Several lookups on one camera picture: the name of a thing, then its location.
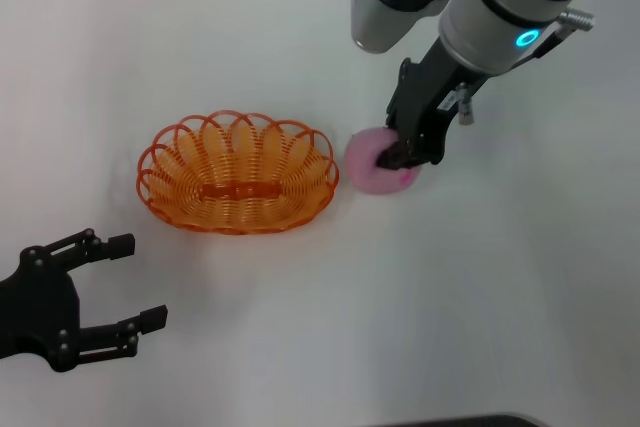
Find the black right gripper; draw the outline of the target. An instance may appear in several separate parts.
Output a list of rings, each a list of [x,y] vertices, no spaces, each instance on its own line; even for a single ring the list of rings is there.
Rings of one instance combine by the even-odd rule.
[[[448,128],[458,114],[457,88],[473,95],[488,80],[458,63],[437,40],[419,63],[406,58],[386,109],[384,149],[376,166],[386,170],[438,164],[445,153]]]

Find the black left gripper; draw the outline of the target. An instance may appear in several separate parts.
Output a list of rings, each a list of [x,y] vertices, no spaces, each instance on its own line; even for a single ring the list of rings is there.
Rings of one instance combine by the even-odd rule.
[[[66,270],[133,256],[131,233],[103,241],[87,228],[46,246],[20,253],[19,266],[0,281],[0,359],[41,357],[58,373],[77,365],[135,357],[139,337],[166,326],[165,305],[125,320],[80,326],[79,297]]]

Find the pink plush peach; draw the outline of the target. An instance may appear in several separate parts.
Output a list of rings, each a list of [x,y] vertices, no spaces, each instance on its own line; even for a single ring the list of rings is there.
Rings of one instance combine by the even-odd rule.
[[[353,135],[348,142],[344,159],[353,186],[371,195],[387,195],[411,187],[421,168],[386,170],[376,166],[380,153],[391,145],[385,144],[384,127],[370,128]]]

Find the orange woven plastic basket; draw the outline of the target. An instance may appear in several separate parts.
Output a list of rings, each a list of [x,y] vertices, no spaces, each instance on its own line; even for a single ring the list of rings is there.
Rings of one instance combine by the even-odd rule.
[[[321,131],[221,110],[159,131],[138,161],[136,190],[155,217],[178,229],[260,235],[311,222],[339,178]]]

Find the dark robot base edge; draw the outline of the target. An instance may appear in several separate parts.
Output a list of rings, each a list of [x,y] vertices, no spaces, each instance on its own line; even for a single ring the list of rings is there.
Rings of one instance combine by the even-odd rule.
[[[494,413],[411,421],[381,427],[551,427],[531,416],[517,413]]]

